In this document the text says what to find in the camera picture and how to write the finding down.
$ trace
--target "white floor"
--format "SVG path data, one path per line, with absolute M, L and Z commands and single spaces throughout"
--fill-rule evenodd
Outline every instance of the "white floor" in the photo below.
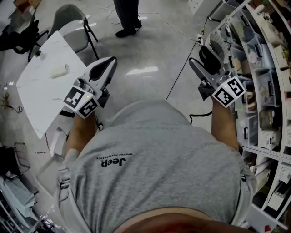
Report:
M 120 24 L 112 24 L 119 22 L 116 12 L 113 11 L 106 19 L 108 10 L 101 9 L 109 6 L 110 10 L 114 10 L 112 0 L 42 0 L 35 14 L 36 19 L 40 21 L 40 30 L 50 27 L 54 12 L 67 3 L 74 3 L 85 15 L 91 15 L 89 23 L 93 25 L 91 28 L 100 41 L 93 41 L 99 57 L 115 56 L 118 59 L 118 68 L 108 86 L 110 99 L 104 109 L 96 111 L 101 122 L 113 117 L 132 102 L 151 98 L 166 99 L 180 72 L 167 101 L 188 119 L 189 114 L 211 111 L 211 100 L 202 100 L 197 90 L 200 80 L 186 62 L 195 41 L 176 31 L 182 31 L 189 38 L 196 38 L 205 22 L 206 16 L 192 15 L 187 0 L 140 0 L 139 15 L 142 28 L 135 36 L 124 39 L 115 37 L 115 33 L 122 29 Z M 216 25 L 217 23 L 208 21 L 205 35 Z M 191 56 L 197 57 L 199 49 L 196 45 Z M 86 65 L 94 61 L 90 45 L 78 55 Z M 21 105 L 15 85 L 26 65 L 27 54 L 19 55 L 12 50 L 5 52 L 0 68 L 0 84 L 1 89 L 7 87 L 9 104 L 14 107 Z M 53 200 L 34 182 L 35 174 L 50 158 L 46 138 L 38 139 L 25 110 L 20 115 L 15 111 L 1 111 L 4 115 L 0 123 L 2 144 L 14 146 L 15 142 L 24 142 L 26 145 L 26 151 L 23 153 L 27 156 L 31 169 L 25 175 L 40 192 L 37 194 L 35 211 L 38 214 L 48 212 L 46 218 L 62 228 L 63 223 L 55 211 Z M 71 118 L 58 116 L 47 132 L 48 145 L 57 127 L 68 132 L 71 124 Z M 193 125 L 210 131 L 211 117 L 196 117 Z

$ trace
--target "white table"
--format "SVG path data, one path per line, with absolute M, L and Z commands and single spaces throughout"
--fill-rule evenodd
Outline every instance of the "white table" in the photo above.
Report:
M 86 66 L 58 31 L 40 50 L 41 55 L 31 59 L 16 87 L 33 129 L 37 136 L 42 138 L 63 109 L 62 100 L 76 78 L 83 76 Z M 52 79 L 51 71 L 58 65 L 67 65 L 68 73 Z

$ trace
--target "wire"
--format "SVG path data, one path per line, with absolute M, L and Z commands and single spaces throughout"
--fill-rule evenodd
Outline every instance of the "wire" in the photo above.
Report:
M 14 107 L 12 107 L 10 105 L 5 105 L 5 104 L 0 104 L 0 106 L 4 106 L 4 107 L 8 107 L 8 108 L 14 109 L 15 112 L 17 112 L 18 114 L 23 112 L 23 106 L 18 106 L 17 109 L 15 109 Z
M 98 127 L 99 131 L 102 131 L 102 130 L 100 129 L 100 126 L 102 126 L 102 127 L 103 127 L 103 124 L 98 122 L 98 118 L 97 118 L 97 116 L 96 116 L 96 115 L 95 115 L 95 122 L 96 122 L 96 125 L 97 125 L 97 127 Z
M 193 40 L 193 41 L 198 41 L 198 39 L 196 39 L 196 38 L 189 38 L 189 37 L 187 37 L 183 32 L 181 32 L 181 31 L 175 29 L 172 25 L 170 25 L 168 21 L 166 21 L 166 23 L 167 23 L 167 25 L 169 25 L 169 26 L 170 26 L 172 29 L 174 29 L 175 31 L 180 32 L 180 33 L 181 33 L 184 37 L 186 37 L 187 39 L 189 39 L 189 40 Z
M 206 117 L 206 116 L 210 116 L 212 114 L 212 111 L 207 113 L 207 114 L 189 114 L 190 117 L 190 124 L 192 125 L 193 119 L 192 117 Z
M 224 42 L 229 45 L 228 51 L 231 50 L 231 44 L 230 44 L 230 42 L 227 42 L 227 41 L 224 41 Z
M 204 24 L 203 24 L 203 27 L 202 27 L 202 29 L 201 29 L 200 34 L 202 34 L 202 35 L 204 35 L 205 24 L 207 23 L 207 20 L 208 20 L 208 17 L 206 18 L 206 20 L 205 20 L 205 22 L 204 22 Z
M 191 49 L 191 52 L 193 51 L 193 49 L 194 49 L 194 47 L 195 47 L 195 45 L 196 45 L 197 43 L 198 43 L 198 41 L 196 41 L 196 42 L 194 43 L 194 45 L 193 45 L 193 47 L 192 47 L 192 49 Z M 167 101 L 167 99 L 169 98 L 169 95 L 171 94 L 171 91 L 173 90 L 173 88 L 174 88 L 174 86 L 175 86 L 175 84 L 176 84 L 178 78 L 180 77 L 180 74 L 182 73 L 182 71 L 183 71 L 183 69 L 184 69 L 184 67 L 185 67 L 185 65 L 186 65 L 186 63 L 187 63 L 187 61 L 188 61 L 188 59 L 189 59 L 189 57 L 190 57 L 190 55 L 191 55 L 191 52 L 189 53 L 189 55 L 188 55 L 188 57 L 187 57 L 187 59 L 186 59 L 184 65 L 183 65 L 183 68 L 182 68 L 182 70 L 180 71 L 178 77 L 176 78 L 176 80 L 175 80 L 175 82 L 174 82 L 174 85 L 172 86 L 172 88 L 171 88 L 171 90 L 170 90 L 170 92 L 169 92 L 169 94 L 168 94 L 168 96 L 167 96 L 167 98 L 166 98 L 166 101 Z
M 138 17 L 139 17 L 139 19 L 140 19 L 140 24 L 141 24 L 141 18 L 140 18 L 140 16 L 139 15 L 137 15 Z M 139 31 L 139 29 L 141 29 L 141 28 L 138 28 L 137 30 L 136 30 L 136 32 L 138 32 Z

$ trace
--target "cardboard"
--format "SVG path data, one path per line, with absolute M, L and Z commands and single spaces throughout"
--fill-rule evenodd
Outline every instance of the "cardboard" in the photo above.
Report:
M 36 9 L 37 6 L 40 4 L 41 0 L 28 0 L 28 2 Z
M 26 10 L 29 6 L 29 0 L 15 0 L 13 3 L 20 10 L 22 13 Z

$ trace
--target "black cable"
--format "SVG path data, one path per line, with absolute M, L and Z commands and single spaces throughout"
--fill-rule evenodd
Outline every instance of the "black cable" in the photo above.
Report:
M 225 43 L 227 43 L 229 45 L 229 48 L 227 49 L 228 51 L 231 50 L 231 44 L 230 42 L 224 41 Z
M 212 111 L 211 112 L 209 112 L 209 113 L 207 113 L 207 114 L 190 114 L 189 115 L 189 117 L 190 117 L 190 124 L 192 124 L 192 122 L 193 122 L 193 119 L 192 119 L 192 117 L 206 117 L 206 116 L 210 116 L 212 114 Z
M 97 118 L 97 116 L 95 116 L 95 122 L 96 122 L 96 125 L 97 125 L 99 131 L 101 131 L 100 126 L 103 127 L 103 124 L 98 122 L 98 118 Z
M 16 110 L 14 107 L 10 106 L 10 105 L 0 104 L 0 106 L 4 106 L 4 107 L 8 107 L 8 108 L 12 108 L 12 109 L 14 109 L 15 112 L 17 112 L 18 114 L 20 114 L 20 113 L 23 112 L 23 106 L 18 106 L 17 110 Z
M 202 35 L 204 35 L 205 24 L 207 23 L 207 21 L 208 21 L 208 17 L 206 18 L 206 20 L 205 20 L 205 22 L 204 22 L 204 24 L 203 24 L 203 27 L 202 27 L 202 29 L 201 29 L 200 34 L 202 34 Z
M 195 45 L 196 45 L 197 42 L 198 42 L 198 41 L 196 41 L 195 44 L 193 45 L 193 47 L 192 47 L 192 49 L 191 49 L 191 52 L 193 51 L 193 49 L 194 49 L 194 47 L 195 47 Z M 174 88 L 174 86 L 175 86 L 175 84 L 176 84 L 178 78 L 180 77 L 180 74 L 182 73 L 184 67 L 186 66 L 186 63 L 187 63 L 187 61 L 188 61 L 188 59 L 189 59 L 189 57 L 190 57 L 190 55 L 191 55 L 191 52 L 189 53 L 189 56 L 187 57 L 187 59 L 186 59 L 184 65 L 183 65 L 183 68 L 182 68 L 182 70 L 180 71 L 178 77 L 176 78 L 176 80 L 175 80 L 175 82 L 174 82 L 174 85 L 172 86 L 172 88 L 171 88 L 171 90 L 170 90 L 170 92 L 169 92 L 169 94 L 168 94 L 168 96 L 167 96 L 167 98 L 166 98 L 166 101 L 167 101 L 167 99 L 169 98 L 169 95 L 170 95 L 171 91 L 173 90 L 173 88 Z
M 141 18 L 140 18 L 140 16 L 139 15 L 137 15 L 138 17 L 139 17 L 139 19 L 140 19 L 140 24 L 141 24 Z M 140 28 L 138 28 L 137 30 L 136 30 L 136 32 L 138 32 L 139 31 L 139 29 Z

